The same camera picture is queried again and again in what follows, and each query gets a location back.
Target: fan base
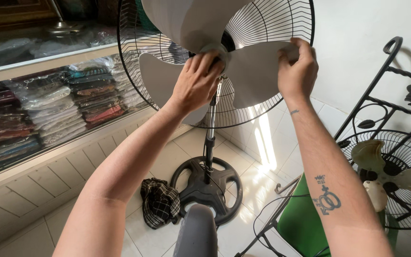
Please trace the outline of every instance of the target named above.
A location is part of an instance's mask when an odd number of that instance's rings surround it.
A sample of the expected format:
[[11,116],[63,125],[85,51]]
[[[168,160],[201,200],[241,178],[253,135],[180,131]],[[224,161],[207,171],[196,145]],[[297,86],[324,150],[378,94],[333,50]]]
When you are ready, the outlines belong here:
[[[180,165],[172,176],[170,186],[175,188],[177,179],[179,178],[183,170],[190,169],[191,174],[188,178],[188,185],[182,192],[179,193],[180,216],[182,218],[185,217],[185,206],[187,204],[192,202],[201,203],[214,209],[216,213],[215,224],[221,225],[231,220],[239,210],[243,198],[242,182],[240,181],[239,175],[237,174],[236,170],[231,165],[221,159],[214,157],[213,162],[223,166],[225,169],[220,171],[212,168],[213,172],[211,172],[210,174],[212,180],[209,184],[206,184],[204,182],[204,176],[206,176],[206,173],[201,167],[201,164],[203,164],[204,160],[204,157],[199,156],[191,158]],[[222,191],[226,191],[226,183],[231,181],[234,181],[236,183],[237,197],[234,205],[229,208],[226,206]]]

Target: checkered cloth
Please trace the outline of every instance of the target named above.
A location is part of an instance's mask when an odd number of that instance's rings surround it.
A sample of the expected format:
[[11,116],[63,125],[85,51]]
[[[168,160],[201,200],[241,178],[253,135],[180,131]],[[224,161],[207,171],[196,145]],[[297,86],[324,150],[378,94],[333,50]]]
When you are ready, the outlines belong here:
[[169,221],[177,223],[180,212],[179,192],[168,185],[165,180],[156,178],[144,179],[141,196],[145,223],[156,230]]

